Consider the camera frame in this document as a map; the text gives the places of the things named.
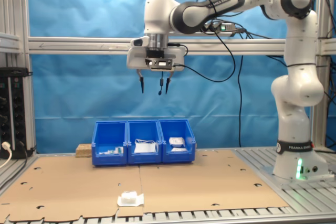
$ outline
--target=blue bin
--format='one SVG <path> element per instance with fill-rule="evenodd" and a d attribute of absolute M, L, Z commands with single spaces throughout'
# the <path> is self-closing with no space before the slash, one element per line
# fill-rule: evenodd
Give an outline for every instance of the blue bin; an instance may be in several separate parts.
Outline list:
<path fill-rule="evenodd" d="M 134 153 L 136 139 L 153 140 L 156 143 L 156 152 Z M 158 121 L 128 121 L 128 163 L 151 164 L 161 162 L 162 144 Z"/>
<path fill-rule="evenodd" d="M 122 147 L 123 153 L 102 154 Z M 96 122 L 92 137 L 92 164 L 124 165 L 127 163 L 127 122 Z"/>
<path fill-rule="evenodd" d="M 188 120 L 159 120 L 162 135 L 162 162 L 187 163 L 195 160 L 196 141 Z M 186 152 L 172 152 L 170 137 L 183 137 Z"/>

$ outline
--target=blue curtain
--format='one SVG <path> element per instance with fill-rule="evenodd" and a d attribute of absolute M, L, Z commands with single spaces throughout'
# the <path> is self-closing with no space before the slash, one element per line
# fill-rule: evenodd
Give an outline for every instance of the blue curtain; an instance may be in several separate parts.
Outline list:
<path fill-rule="evenodd" d="M 141 37 L 144 3 L 29 0 L 31 36 Z M 285 22 L 267 19 L 260 8 L 227 19 L 271 38 L 286 35 Z M 174 75 L 167 95 L 158 96 L 161 73 L 144 71 L 142 94 L 137 74 L 126 68 L 125 55 L 31 58 L 40 153 L 74 152 L 78 144 L 90 143 L 96 121 L 132 119 L 187 118 L 199 148 L 238 146 L 238 71 L 224 83 L 212 83 L 186 69 Z M 235 60 L 239 68 L 240 56 Z M 226 56 L 186 56 L 185 64 L 213 79 L 224 79 L 233 69 L 231 57 Z M 265 56 L 244 58 L 243 146 L 275 145 L 278 118 L 270 86 L 286 73 L 283 65 Z"/>

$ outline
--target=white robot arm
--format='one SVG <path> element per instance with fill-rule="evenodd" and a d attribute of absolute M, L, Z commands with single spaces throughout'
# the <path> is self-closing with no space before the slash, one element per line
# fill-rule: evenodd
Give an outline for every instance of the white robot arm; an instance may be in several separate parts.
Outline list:
<path fill-rule="evenodd" d="M 279 114 L 279 137 L 274 174 L 284 179 L 321 179 L 329 174 L 327 163 L 312 149 L 305 106 L 318 104 L 323 86 L 316 73 L 317 15 L 311 0 L 206 0 L 178 3 L 146 0 L 144 37 L 131 42 L 127 64 L 140 69 L 183 70 L 184 48 L 168 43 L 170 31 L 193 34 L 212 18 L 260 6 L 270 19 L 287 24 L 284 60 L 288 75 L 277 78 L 271 90 Z"/>

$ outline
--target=wooden block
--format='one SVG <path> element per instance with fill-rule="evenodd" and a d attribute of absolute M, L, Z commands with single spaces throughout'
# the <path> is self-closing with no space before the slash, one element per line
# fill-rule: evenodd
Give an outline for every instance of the wooden block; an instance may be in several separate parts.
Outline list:
<path fill-rule="evenodd" d="M 80 144 L 76 149 L 76 157 L 91 157 L 91 144 Z"/>

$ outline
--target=cardboard floor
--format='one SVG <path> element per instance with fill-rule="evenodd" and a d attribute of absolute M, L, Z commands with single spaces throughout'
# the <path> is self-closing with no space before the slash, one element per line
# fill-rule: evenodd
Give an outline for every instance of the cardboard floor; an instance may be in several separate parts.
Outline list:
<path fill-rule="evenodd" d="M 124 191 L 143 207 L 118 207 Z M 196 152 L 193 164 L 96 168 L 90 158 L 41 157 L 0 197 L 0 223 L 142 216 L 144 212 L 288 206 L 230 150 Z"/>

